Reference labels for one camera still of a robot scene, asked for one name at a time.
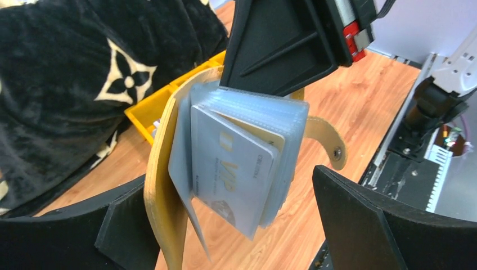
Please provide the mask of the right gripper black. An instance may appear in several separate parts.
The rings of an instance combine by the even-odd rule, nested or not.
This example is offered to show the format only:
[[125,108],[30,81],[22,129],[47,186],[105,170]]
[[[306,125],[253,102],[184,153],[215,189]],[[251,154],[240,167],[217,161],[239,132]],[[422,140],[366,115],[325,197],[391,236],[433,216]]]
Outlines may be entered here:
[[351,57],[335,0],[236,1],[220,86],[286,96]]

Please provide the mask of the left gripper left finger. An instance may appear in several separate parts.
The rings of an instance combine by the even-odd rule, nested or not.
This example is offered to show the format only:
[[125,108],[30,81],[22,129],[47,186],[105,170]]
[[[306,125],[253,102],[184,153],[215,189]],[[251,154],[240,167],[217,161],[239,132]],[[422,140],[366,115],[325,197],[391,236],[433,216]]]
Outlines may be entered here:
[[144,176],[38,217],[1,219],[2,269],[154,269]]

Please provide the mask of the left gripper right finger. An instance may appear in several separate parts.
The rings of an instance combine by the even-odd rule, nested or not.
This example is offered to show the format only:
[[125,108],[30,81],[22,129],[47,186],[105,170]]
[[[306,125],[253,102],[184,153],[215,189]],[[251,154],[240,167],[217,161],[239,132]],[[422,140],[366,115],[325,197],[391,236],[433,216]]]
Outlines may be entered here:
[[421,210],[324,165],[314,194],[335,269],[475,269],[476,223]]

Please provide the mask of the yellow leather card holder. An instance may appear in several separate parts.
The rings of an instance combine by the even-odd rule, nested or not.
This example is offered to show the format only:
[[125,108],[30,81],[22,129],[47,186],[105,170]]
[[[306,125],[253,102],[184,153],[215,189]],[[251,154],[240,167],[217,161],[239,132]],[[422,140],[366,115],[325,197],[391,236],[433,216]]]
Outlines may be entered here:
[[286,200],[304,138],[319,142],[334,169],[347,147],[308,103],[221,86],[221,66],[189,76],[166,103],[150,152],[146,213],[168,269],[181,269],[187,225],[206,246],[193,199],[249,239]]

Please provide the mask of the silver VIP card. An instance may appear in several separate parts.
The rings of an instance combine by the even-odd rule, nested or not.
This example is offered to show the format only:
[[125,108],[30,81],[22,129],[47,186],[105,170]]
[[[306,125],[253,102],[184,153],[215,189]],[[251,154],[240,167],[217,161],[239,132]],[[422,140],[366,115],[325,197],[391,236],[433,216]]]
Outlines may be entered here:
[[200,105],[191,107],[190,117],[194,194],[253,239],[278,149]]

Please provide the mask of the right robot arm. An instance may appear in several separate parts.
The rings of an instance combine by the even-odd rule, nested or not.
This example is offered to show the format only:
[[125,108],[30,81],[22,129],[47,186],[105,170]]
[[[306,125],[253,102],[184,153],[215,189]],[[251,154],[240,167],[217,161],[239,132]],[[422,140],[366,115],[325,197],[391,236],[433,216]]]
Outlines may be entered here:
[[[375,39],[374,1],[237,1],[220,84],[289,95],[365,57]],[[414,106],[398,126],[399,150],[415,152],[424,138],[467,108],[476,91],[476,32],[421,81]]]

